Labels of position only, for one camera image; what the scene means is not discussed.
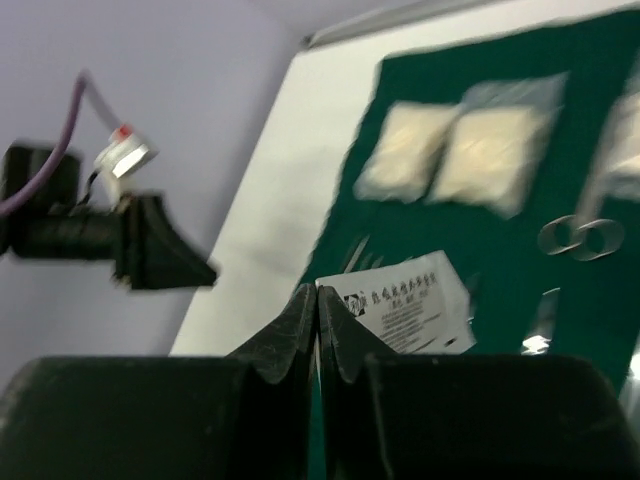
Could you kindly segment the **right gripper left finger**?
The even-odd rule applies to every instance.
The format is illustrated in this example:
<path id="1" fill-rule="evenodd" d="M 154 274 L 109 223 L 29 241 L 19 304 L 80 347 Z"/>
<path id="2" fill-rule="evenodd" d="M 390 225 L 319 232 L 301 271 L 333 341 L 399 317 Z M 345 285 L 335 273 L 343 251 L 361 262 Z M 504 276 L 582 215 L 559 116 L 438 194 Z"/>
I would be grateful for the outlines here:
<path id="1" fill-rule="evenodd" d="M 302 479 L 316 291 L 224 357 L 48 357 L 1 398 L 5 479 Z"/>

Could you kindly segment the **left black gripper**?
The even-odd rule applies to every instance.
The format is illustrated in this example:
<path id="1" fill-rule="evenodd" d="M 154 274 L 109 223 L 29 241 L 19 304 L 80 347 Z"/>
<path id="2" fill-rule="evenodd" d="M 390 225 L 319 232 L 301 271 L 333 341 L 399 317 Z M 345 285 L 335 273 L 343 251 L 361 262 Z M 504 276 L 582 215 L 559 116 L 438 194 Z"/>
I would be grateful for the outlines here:
<path id="1" fill-rule="evenodd" d="M 160 194 L 127 195 L 113 212 L 114 278 L 132 290 L 212 287 L 218 273 L 171 224 Z"/>

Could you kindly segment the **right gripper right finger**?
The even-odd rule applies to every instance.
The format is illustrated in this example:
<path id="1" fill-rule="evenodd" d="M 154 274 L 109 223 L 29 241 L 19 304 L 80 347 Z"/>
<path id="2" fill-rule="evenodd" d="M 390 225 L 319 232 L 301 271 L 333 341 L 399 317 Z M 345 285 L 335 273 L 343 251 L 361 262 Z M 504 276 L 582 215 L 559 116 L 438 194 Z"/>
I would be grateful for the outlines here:
<path id="1" fill-rule="evenodd" d="M 318 294 L 329 478 L 629 477 L 629 425 L 590 363 L 399 354 L 334 289 Z"/>

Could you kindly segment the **white printed sachet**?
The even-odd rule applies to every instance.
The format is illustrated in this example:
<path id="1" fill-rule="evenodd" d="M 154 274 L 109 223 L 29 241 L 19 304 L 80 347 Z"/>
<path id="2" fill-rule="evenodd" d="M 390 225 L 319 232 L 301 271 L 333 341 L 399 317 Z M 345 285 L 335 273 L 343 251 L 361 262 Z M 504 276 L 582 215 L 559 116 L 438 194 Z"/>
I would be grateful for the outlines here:
<path id="1" fill-rule="evenodd" d="M 476 344 L 470 294 L 442 250 L 395 265 L 322 277 L 351 314 L 402 354 L 461 354 Z"/>

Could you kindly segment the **cotton ball bag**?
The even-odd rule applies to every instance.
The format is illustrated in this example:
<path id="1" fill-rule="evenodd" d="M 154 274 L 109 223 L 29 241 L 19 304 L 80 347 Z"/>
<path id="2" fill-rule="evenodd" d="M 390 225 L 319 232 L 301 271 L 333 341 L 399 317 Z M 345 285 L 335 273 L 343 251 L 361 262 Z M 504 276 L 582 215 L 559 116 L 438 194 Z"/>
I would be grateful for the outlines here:
<path id="1" fill-rule="evenodd" d="M 429 185 L 458 116 L 456 104 L 394 103 L 354 184 L 354 196 L 370 201 L 417 201 Z"/>
<path id="2" fill-rule="evenodd" d="M 469 88 L 426 202 L 518 215 L 564 106 L 568 72 Z"/>
<path id="3" fill-rule="evenodd" d="M 639 202 L 639 71 L 627 79 L 611 110 L 602 182 L 605 194 Z"/>

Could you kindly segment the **small steel scissors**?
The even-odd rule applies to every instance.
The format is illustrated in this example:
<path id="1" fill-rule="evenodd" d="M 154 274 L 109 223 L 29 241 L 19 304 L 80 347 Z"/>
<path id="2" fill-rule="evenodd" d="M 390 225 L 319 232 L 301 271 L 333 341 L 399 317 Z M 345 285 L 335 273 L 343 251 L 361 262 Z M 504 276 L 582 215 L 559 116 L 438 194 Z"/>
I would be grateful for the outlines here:
<path id="1" fill-rule="evenodd" d="M 623 225 L 600 215 L 608 183 L 606 167 L 589 174 L 575 211 L 551 220 L 540 229 L 537 244 L 544 254 L 571 254 L 577 261 L 589 262 L 620 249 L 625 237 Z"/>

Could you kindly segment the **dark green surgical cloth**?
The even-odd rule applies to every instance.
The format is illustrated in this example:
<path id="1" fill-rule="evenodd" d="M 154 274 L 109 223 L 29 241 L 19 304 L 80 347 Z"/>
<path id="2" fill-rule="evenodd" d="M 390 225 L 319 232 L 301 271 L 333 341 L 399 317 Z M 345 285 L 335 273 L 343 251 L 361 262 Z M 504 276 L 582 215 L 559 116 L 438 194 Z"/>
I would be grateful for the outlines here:
<path id="1" fill-rule="evenodd" d="M 594 261 L 548 256 L 537 236 L 545 224 L 575 210 L 638 52 L 639 13 L 631 9 L 384 59 L 303 281 L 342 273 L 357 248 L 387 266 L 444 251 L 470 294 L 476 344 L 461 354 L 425 355 L 521 355 L 542 294 L 560 288 L 553 340 L 542 355 L 590 363 L 617 399 L 639 334 L 639 206 L 606 198 L 600 215 L 619 221 L 625 237 L 618 251 Z M 484 81 L 560 72 L 569 73 L 564 106 L 518 215 L 505 219 L 481 206 L 428 204 L 429 193 L 412 203 L 354 196 L 356 179 L 394 103 L 458 104 L 469 88 Z M 321 386 L 314 400 L 309 475 L 331 479 Z"/>

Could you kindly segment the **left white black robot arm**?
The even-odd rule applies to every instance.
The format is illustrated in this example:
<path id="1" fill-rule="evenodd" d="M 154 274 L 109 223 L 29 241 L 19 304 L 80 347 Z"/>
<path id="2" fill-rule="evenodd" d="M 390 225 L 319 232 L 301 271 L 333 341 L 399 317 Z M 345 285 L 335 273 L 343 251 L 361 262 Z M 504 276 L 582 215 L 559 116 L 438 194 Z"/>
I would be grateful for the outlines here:
<path id="1" fill-rule="evenodd" d="M 1 220 L 1 250 L 21 259 L 106 261 L 131 290 L 213 287 L 216 269 L 173 228 L 159 192 L 128 193 L 113 208 L 80 195 L 81 160 L 63 156 L 52 177 Z"/>

